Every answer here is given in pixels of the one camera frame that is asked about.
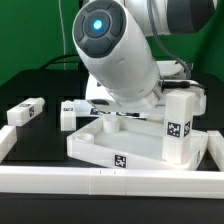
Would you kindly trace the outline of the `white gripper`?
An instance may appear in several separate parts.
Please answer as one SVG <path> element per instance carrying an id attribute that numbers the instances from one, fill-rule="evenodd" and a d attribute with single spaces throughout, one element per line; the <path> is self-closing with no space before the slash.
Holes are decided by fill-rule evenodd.
<path id="1" fill-rule="evenodd" d="M 161 72 L 160 90 L 150 95 L 149 101 L 142 103 L 119 103 L 113 99 L 107 90 L 89 74 L 85 99 L 93 107 L 102 112 L 125 112 L 129 116 L 141 113 L 142 116 L 151 114 L 163 114 L 166 106 L 166 95 L 174 90 L 187 91 L 195 94 L 194 110 L 195 116 L 205 113 L 206 93 L 205 88 L 194 80 L 189 80 L 181 65 L 174 61 L 159 61 L 158 67 Z"/>

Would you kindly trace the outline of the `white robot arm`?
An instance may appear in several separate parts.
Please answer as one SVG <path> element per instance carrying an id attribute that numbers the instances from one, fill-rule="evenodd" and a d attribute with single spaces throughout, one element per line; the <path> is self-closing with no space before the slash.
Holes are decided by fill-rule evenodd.
<path id="1" fill-rule="evenodd" d="M 85 99 L 103 112 L 148 112 L 166 89 L 146 38 L 190 34 L 215 14 L 218 0 L 88 0 L 72 28 L 73 42 L 90 77 Z"/>

